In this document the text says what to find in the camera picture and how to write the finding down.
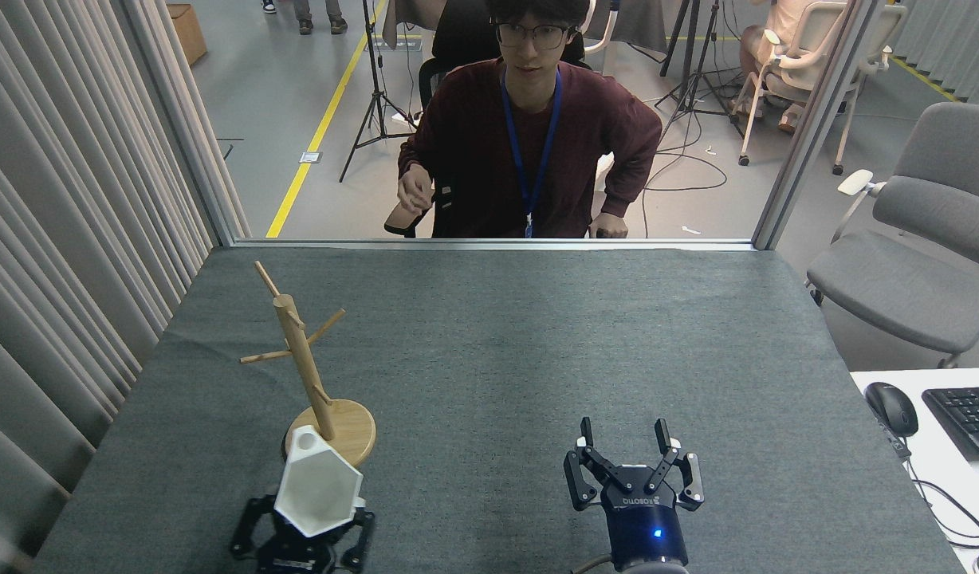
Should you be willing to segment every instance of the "round wooden base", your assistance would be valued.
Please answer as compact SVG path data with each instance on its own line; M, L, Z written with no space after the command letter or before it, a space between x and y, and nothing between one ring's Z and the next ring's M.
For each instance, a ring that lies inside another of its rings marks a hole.
M334 450L337 451L348 464L358 468L372 452L373 443L376 443L376 421L366 407L355 403L354 400L334 399L330 406L330 418L332 418L333 440L327 440ZM312 425L319 430L319 422L316 421L316 414L312 407L306 408L292 422L285 436L285 453L288 453L292 446L292 433L299 427Z

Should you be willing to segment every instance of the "eyeglasses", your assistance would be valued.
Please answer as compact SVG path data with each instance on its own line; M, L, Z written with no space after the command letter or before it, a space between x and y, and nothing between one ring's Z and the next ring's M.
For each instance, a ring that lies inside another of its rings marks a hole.
M542 25L529 29L519 25L519 23L496 22L493 27L497 29L497 42L500 42L501 46L517 48L522 42L525 42L525 38L529 37L529 33L531 33L533 46L536 46L537 50L552 50L560 46L564 42L564 33L570 30L570 28L553 25Z

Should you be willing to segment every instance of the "man's hand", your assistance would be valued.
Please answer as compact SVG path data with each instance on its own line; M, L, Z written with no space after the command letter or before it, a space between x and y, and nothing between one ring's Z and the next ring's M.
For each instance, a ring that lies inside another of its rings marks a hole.
M627 225L617 215L599 214L588 225L588 236L621 239L627 237Z
M425 167L413 163L398 179L398 200L409 214L421 215L432 207L432 178Z

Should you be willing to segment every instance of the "white desk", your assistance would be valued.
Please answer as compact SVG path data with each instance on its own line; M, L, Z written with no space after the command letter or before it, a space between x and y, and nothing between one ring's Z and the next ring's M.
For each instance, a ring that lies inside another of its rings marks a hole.
M925 371L868 371L851 373L858 388L865 387L875 381L890 383L908 395L915 406L918 415L918 432L908 438L908 448L911 450L911 465L918 473L918 478L927 480L948 491L951 497L964 505L979 520L979 461L968 462L953 446L949 436L939 426L935 415L931 413L922 400L922 392L931 388L956 388L979 386L979 368L944 368L944 370ZM965 518L958 509L926 487L928 501L939 520L949 527L965 533L974 533L977 528ZM953 541L975 544L951 535ZM971 572L972 560L978 556L977 551L954 548L964 568Z

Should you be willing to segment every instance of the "white hexagonal container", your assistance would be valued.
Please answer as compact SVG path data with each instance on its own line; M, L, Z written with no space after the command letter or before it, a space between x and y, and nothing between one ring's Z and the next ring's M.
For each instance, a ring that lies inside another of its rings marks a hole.
M307 425L293 432L273 507L311 538L351 522L355 507L365 506L358 498L361 488L362 473Z

